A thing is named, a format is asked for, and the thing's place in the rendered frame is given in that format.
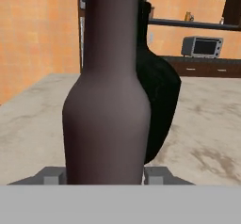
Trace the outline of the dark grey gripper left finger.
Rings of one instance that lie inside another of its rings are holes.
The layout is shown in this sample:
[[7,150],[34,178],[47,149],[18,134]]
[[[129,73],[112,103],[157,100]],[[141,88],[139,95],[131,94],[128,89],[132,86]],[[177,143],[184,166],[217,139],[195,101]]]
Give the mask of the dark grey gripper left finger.
[[45,184],[59,185],[66,183],[66,168],[65,167],[44,167],[34,176],[26,177],[13,184]]

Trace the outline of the dark tall cabinet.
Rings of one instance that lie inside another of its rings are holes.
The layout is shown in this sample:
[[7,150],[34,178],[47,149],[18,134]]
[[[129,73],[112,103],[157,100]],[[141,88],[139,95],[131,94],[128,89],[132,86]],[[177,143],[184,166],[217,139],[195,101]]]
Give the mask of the dark tall cabinet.
[[86,0],[78,0],[80,70],[83,70],[83,63],[84,63],[85,8],[86,8]]

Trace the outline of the dark brown cupboard run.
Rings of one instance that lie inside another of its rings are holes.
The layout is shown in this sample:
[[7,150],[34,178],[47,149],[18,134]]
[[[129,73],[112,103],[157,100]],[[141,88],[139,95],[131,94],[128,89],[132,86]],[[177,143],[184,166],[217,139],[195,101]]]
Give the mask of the dark brown cupboard run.
[[241,78],[241,59],[163,56],[180,76]]

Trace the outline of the grey toaster oven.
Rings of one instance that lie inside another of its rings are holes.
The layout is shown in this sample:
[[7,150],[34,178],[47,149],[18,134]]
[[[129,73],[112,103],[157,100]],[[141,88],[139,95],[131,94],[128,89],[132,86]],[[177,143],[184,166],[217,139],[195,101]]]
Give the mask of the grey toaster oven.
[[223,38],[216,37],[185,37],[183,39],[183,56],[219,58],[223,44]]

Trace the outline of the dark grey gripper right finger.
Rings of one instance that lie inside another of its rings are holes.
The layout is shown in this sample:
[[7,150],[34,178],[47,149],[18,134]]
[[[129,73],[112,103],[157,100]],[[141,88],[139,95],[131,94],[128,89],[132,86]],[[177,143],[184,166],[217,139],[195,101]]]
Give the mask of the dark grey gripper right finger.
[[167,167],[145,167],[144,177],[144,184],[190,184],[189,181],[173,176]]

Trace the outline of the dark wall shelf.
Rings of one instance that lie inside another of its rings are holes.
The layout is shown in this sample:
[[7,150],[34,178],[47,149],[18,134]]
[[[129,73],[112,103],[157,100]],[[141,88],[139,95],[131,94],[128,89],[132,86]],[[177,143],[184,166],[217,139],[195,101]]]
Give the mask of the dark wall shelf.
[[177,21],[177,20],[166,20],[166,19],[152,19],[152,20],[149,20],[149,24],[177,26],[177,27],[189,27],[189,28],[200,28],[200,29],[241,31],[241,26],[238,26],[238,25],[211,24],[211,23]]

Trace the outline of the brown glass bottle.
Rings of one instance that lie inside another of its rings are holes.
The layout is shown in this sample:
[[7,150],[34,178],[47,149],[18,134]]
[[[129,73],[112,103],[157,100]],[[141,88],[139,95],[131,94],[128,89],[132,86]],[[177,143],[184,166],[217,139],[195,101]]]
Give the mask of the brown glass bottle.
[[63,105],[68,184],[140,184],[150,105],[137,80],[137,0],[86,0],[83,70]]

